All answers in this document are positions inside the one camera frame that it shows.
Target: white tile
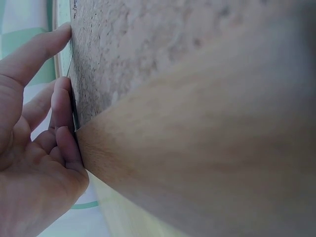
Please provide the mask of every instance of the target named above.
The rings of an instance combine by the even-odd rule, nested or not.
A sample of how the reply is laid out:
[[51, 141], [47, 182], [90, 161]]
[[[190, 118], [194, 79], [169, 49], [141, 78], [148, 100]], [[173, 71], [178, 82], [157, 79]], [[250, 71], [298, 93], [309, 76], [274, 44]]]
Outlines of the white tile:
[[48, 30], [45, 0], [6, 0], [2, 34], [41, 27]]

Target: wooden surface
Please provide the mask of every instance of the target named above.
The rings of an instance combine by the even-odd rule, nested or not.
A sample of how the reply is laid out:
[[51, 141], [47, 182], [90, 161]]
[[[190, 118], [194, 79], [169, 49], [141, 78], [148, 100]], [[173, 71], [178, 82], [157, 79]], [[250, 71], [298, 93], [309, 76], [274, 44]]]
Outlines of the wooden surface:
[[316, 6], [301, 6], [82, 127], [86, 168], [192, 236], [315, 236]]

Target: green tile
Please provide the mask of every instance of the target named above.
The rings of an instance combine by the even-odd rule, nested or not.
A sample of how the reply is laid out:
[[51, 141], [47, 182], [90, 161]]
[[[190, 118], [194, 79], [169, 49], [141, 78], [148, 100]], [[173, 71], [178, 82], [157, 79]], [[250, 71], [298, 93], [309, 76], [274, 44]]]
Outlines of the green tile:
[[[44, 32], [45, 30], [42, 28], [30, 28], [3, 34], [2, 56], [7, 56], [8, 54], [15, 51], [18, 47], [29, 41], [33, 36]], [[49, 59], [46, 63], [44, 63], [42, 68], [28, 85], [47, 83], [51, 82], [52, 80], [55, 80], [54, 60]]]
[[0, 0], [0, 34], [2, 34], [3, 15], [6, 0]]
[[53, 0], [47, 0], [47, 19], [48, 19], [48, 30], [53, 29]]

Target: textured wall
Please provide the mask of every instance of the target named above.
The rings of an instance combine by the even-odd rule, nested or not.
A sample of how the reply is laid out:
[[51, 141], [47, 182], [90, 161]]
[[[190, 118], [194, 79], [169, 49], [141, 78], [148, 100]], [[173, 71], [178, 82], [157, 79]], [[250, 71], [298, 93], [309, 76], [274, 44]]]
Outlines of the textured wall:
[[80, 124], [187, 54], [295, 0], [71, 0]]

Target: skin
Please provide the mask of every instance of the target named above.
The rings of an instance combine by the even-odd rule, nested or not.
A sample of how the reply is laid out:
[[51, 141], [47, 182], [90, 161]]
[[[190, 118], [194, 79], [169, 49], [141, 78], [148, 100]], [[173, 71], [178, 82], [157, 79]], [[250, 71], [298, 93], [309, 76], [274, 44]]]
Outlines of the skin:
[[[88, 186], [73, 137], [69, 78], [50, 83], [23, 106], [24, 87], [70, 37], [65, 24], [0, 61], [0, 236], [37, 236]], [[50, 108], [49, 128], [31, 141]]]

